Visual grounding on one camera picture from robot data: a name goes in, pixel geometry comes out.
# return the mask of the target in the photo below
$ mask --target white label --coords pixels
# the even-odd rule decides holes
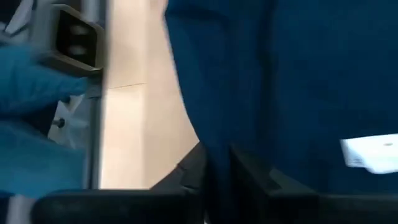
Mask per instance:
[[[343,139],[346,165],[364,167],[373,174],[398,172],[398,134]]]

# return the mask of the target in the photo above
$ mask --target floor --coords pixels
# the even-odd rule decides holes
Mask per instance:
[[[100,186],[147,189],[198,142],[178,89],[166,0],[110,1]]]

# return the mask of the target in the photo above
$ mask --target gloved hand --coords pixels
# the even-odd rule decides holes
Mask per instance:
[[[87,89],[87,79],[43,67],[31,55],[27,45],[0,47],[0,118],[28,114]]]

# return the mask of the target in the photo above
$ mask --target blue seat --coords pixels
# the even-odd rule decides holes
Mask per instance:
[[[398,174],[346,167],[339,144],[398,132],[397,9],[370,0],[169,1],[178,80],[216,168],[219,209],[230,209],[232,142],[319,192],[398,192]]]

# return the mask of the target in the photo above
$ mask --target blue fabric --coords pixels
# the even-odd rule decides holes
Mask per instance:
[[[28,46],[0,48],[0,116],[29,114],[87,88],[85,78],[73,78],[37,65]]]
[[[347,168],[339,144],[398,132],[397,9],[370,0],[169,1],[178,80],[216,168],[221,209],[231,142],[320,192],[398,192],[398,174]]]
[[[0,190],[0,200],[3,199],[3,198],[9,198],[9,197],[12,197],[12,196],[14,196],[13,193],[5,192],[5,191]]]
[[[82,189],[85,155],[18,120],[0,120],[0,190],[39,198]]]

